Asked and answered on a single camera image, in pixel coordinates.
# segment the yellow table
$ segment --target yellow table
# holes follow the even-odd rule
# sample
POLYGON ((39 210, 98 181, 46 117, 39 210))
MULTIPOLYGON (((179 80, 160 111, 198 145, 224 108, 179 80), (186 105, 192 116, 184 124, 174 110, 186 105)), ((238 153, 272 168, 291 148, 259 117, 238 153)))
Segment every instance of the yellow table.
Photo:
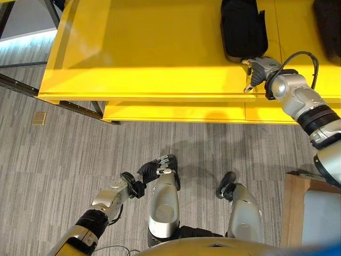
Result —
MULTIPOLYGON (((312 2, 257 1, 258 9, 265 10, 269 40, 265 55, 283 61, 295 51, 311 51, 320 60, 316 90, 327 102, 339 103, 341 68, 324 57, 312 2)), ((228 62, 223 53, 220 4, 221 0, 71 0, 38 97, 51 102, 110 101, 104 113, 107 121, 119 112, 122 119, 135 119, 135 108, 155 109, 154 115, 140 115, 140 120, 163 121, 174 120, 158 114, 165 109, 188 113, 185 108, 192 108, 199 113, 214 108, 231 116, 216 116, 217 122, 292 123, 276 103, 267 102, 264 86, 243 93, 245 70, 228 62), (228 102, 226 110, 222 102, 228 102), (258 107, 260 112, 270 110, 270 117, 257 114, 255 118, 248 110, 258 107)), ((288 68, 297 69, 311 83, 313 67, 308 57, 298 57, 288 68)), ((191 114, 178 119, 212 121, 207 115, 191 114)))

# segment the robotic hand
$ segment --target robotic hand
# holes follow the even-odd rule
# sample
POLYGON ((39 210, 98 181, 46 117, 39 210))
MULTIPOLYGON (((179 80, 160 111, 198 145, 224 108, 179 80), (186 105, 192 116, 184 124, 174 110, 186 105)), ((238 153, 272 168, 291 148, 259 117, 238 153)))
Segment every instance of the robotic hand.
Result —
POLYGON ((341 188, 341 119, 314 90, 319 63, 310 52, 297 52, 283 65, 269 57, 244 60, 248 65, 251 82, 244 92, 251 91, 265 81, 265 96, 268 100, 277 99, 283 111, 291 116, 309 135, 311 144, 318 149, 314 164, 326 179, 341 188), (312 86, 294 69, 284 66, 299 54, 309 55, 315 67, 312 86))
POLYGON ((129 198, 141 198, 147 183, 167 173, 173 174, 175 187, 179 190, 180 180, 174 155, 156 158, 140 167, 136 174, 121 173, 119 179, 114 179, 106 189, 98 193, 90 208, 62 236, 48 255, 91 255, 106 227, 119 220, 123 202, 129 198))

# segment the silver joint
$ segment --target silver joint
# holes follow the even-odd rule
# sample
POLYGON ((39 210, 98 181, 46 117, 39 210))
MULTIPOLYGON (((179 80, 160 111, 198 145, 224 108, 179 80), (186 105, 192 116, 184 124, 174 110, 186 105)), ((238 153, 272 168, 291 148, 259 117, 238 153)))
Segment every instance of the silver joint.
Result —
POLYGON ((171 174, 172 172, 173 172, 173 170, 169 169, 169 168, 157 168, 156 169, 157 175, 171 174))

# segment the floor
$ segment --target floor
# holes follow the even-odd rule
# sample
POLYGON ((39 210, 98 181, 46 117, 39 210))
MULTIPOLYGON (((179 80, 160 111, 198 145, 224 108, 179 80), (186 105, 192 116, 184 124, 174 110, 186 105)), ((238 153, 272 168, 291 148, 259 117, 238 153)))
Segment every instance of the floor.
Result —
MULTIPOLYGON (((0 65, 44 61, 53 42, 0 47, 0 65)), ((44 66, 0 69, 39 87, 44 66)), ((246 185, 263 213, 265 242, 279 246, 285 173, 316 173, 307 135, 293 125, 124 122, 114 126, 0 87, 0 255, 45 255, 110 179, 175 154, 182 225, 224 234, 231 206, 215 197, 227 171, 246 185), (35 111, 46 125, 32 126, 35 111)), ((99 247, 147 248, 150 185, 124 205, 99 247)), ((101 255, 126 255, 120 248, 101 255)))

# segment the cable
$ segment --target cable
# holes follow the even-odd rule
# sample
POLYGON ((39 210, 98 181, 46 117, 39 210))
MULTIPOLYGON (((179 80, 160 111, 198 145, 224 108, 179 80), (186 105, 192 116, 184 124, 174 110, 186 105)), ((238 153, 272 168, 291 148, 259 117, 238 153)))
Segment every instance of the cable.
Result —
POLYGON ((141 251, 139 251, 137 249, 133 249, 133 250, 130 250, 129 252, 141 252, 141 251))
POLYGON ((130 256, 130 250, 123 246, 123 245, 109 245, 109 246, 105 246, 105 247, 102 247, 102 248, 99 248, 99 249, 96 249, 94 252, 98 252, 98 251, 101 251, 101 250, 104 250, 104 249, 107 249, 107 248, 112 248, 112 247, 121 247, 121 248, 124 248, 127 250, 127 256, 130 256))
POLYGON ((311 52, 305 52, 305 51, 299 51, 299 52, 295 52, 294 54, 290 55, 285 62, 283 62, 282 66, 279 68, 279 70, 277 70, 277 72, 274 74, 274 76, 271 78, 271 80, 274 80, 279 72, 281 72, 284 69, 284 66, 286 64, 288 64, 294 57, 301 55, 301 54, 306 54, 308 55, 311 60, 313 61, 313 65, 314 65, 314 78, 313 78, 313 82, 311 83, 311 89, 315 90, 315 86, 316 86, 316 80, 318 79, 318 72, 319 72, 319 60, 311 53, 311 52))
POLYGON ((114 220, 112 220, 108 226, 112 225, 112 224, 115 224, 120 218, 121 218, 121 215, 122 215, 122 211, 123 211, 123 204, 121 205, 121 208, 119 209, 119 214, 118 214, 118 217, 114 220))
POLYGON ((102 247, 102 248, 98 248, 94 251, 95 252, 98 252, 98 251, 101 251, 101 250, 104 250, 104 249, 107 249, 107 248, 113 248, 113 247, 120 247, 120 248, 124 248, 128 253, 127 253, 127 256, 131 256, 131 252, 141 252, 137 249, 132 249, 132 250, 129 250, 127 247, 123 246, 123 245, 109 245, 109 246, 105 246, 105 247, 102 247))

